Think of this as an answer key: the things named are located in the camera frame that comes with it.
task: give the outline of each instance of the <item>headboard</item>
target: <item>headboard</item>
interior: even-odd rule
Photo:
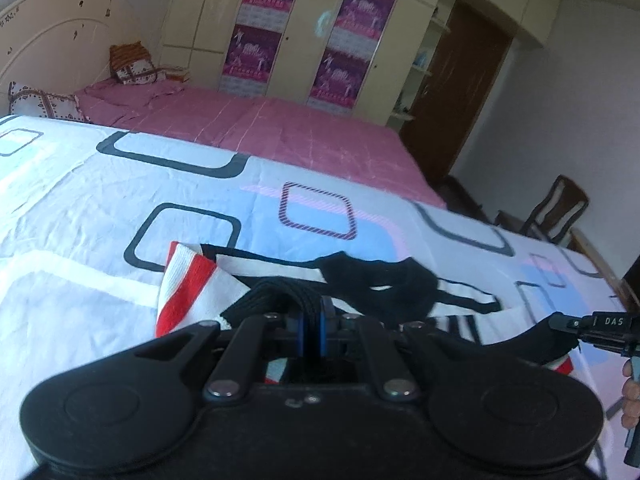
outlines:
[[[0,117],[11,81],[69,94],[110,75],[111,44],[140,39],[126,0],[17,0],[0,12]]]

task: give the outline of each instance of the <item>corner shelf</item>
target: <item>corner shelf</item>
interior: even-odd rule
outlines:
[[[411,70],[415,70],[416,72],[421,72],[424,75],[432,75],[426,68],[422,68],[421,66],[411,65]]]
[[[409,114],[404,114],[401,112],[391,112],[391,117],[393,117],[394,119],[400,119],[401,121],[404,121],[405,123],[409,123],[411,121],[413,121],[415,119],[414,116],[409,115]]]
[[[451,32],[451,29],[447,27],[447,24],[442,20],[439,20],[438,18],[432,18],[430,26],[431,25],[433,25],[434,28],[437,28],[440,32],[443,32],[444,34],[449,34]]]

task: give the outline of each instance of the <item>chair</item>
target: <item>chair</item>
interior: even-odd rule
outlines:
[[[538,222],[538,216],[551,204],[553,199],[556,202],[544,215],[542,221]],[[558,245],[575,221],[584,213],[588,205],[589,197],[587,194],[573,180],[564,175],[559,175],[551,186],[548,195],[535,207],[526,221],[523,222],[505,211],[498,211],[495,225],[524,236],[538,238]],[[551,231],[557,228],[562,219],[577,206],[579,208],[562,225],[558,234],[551,237]]]

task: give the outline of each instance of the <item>pink bedsheet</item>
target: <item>pink bedsheet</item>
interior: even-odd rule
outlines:
[[[95,124],[261,156],[446,208],[389,128],[170,80],[127,86],[106,80],[77,96]]]

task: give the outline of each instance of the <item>brown door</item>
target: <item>brown door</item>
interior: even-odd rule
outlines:
[[[432,184],[449,173],[511,44],[507,34],[462,2],[447,25],[451,32],[439,41],[432,75],[412,108],[415,119],[400,133]]]

